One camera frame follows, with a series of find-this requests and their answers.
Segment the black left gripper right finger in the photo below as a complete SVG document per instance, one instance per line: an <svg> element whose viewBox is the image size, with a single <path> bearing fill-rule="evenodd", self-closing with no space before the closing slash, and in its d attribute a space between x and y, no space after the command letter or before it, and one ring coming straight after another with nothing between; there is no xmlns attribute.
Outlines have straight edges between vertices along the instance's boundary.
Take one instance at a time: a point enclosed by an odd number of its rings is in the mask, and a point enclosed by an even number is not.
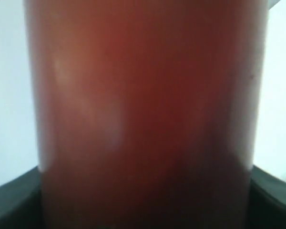
<svg viewBox="0 0 286 229"><path fill-rule="evenodd" d="M254 166L249 195L250 229L286 229L286 182Z"/></svg>

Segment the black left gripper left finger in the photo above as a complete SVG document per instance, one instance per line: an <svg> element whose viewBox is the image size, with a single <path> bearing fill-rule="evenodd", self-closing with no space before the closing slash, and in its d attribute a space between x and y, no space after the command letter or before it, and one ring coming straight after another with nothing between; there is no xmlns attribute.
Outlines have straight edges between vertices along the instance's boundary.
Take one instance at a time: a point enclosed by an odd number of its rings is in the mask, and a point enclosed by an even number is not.
<svg viewBox="0 0 286 229"><path fill-rule="evenodd" d="M40 174L37 167L0 186L0 229L42 229Z"/></svg>

